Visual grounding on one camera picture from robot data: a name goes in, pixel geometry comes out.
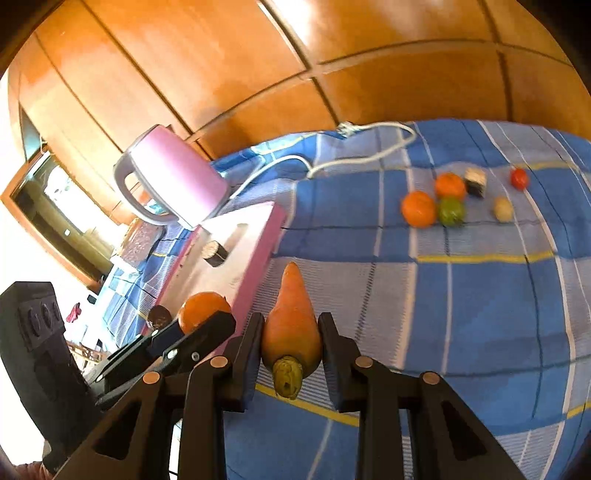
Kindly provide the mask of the person left hand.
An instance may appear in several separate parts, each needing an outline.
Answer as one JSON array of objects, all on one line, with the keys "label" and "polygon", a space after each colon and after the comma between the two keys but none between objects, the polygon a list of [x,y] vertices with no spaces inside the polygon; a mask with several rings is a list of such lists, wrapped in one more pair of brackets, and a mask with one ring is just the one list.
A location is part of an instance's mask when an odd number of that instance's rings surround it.
[{"label": "person left hand", "polygon": [[15,471],[20,480],[52,480],[53,474],[45,467],[42,461],[15,466]]}]

